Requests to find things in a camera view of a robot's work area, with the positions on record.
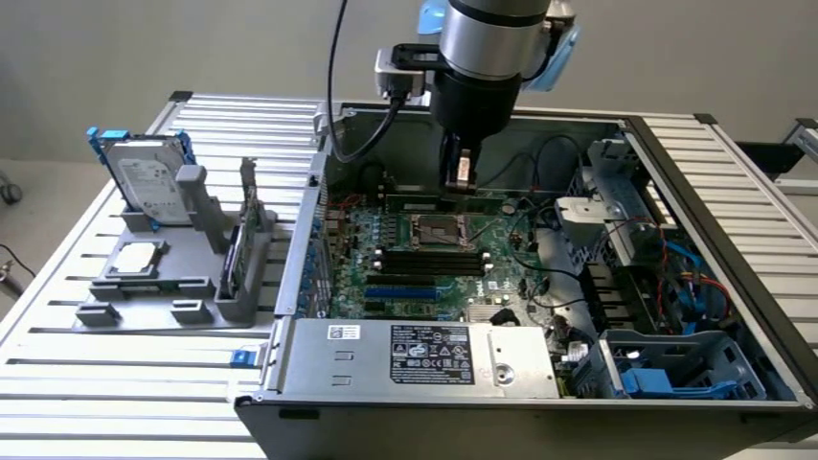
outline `blue pcie slot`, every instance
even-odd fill
[[[363,296],[369,299],[438,300],[439,292],[434,287],[367,287]]]

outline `gray wall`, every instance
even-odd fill
[[[142,130],[174,89],[322,97],[335,0],[0,0],[0,156],[91,160],[94,124]],[[379,46],[421,0],[350,0],[339,97],[371,99]],[[709,111],[774,140],[818,116],[814,0],[575,0],[559,88],[522,103]]]

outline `floor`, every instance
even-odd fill
[[[0,242],[39,271],[75,226],[79,216],[108,181],[98,163],[0,160],[0,170],[23,189],[15,205],[0,202]],[[0,252],[0,263],[10,259]],[[31,277],[19,267],[12,274],[24,286]],[[0,295],[0,318],[15,301]]]

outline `aluminum extrusion table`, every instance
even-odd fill
[[[72,333],[76,304],[124,228],[115,216],[123,201],[108,183],[0,323],[0,459],[263,458],[231,405],[254,387],[259,370],[231,369],[228,361],[232,350],[255,347],[268,336],[315,154],[318,103],[175,96],[148,132],[188,131],[198,162],[208,170],[208,192],[228,209],[242,201],[240,158],[258,158],[259,198],[279,214],[258,323],[246,330]],[[639,115],[818,350],[814,227],[717,125],[701,124],[691,115]],[[813,437],[798,445],[764,445],[733,458],[805,460],[817,455]]]

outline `warning symbols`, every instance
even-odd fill
[[[469,327],[393,325],[391,332],[395,383],[474,385]]]

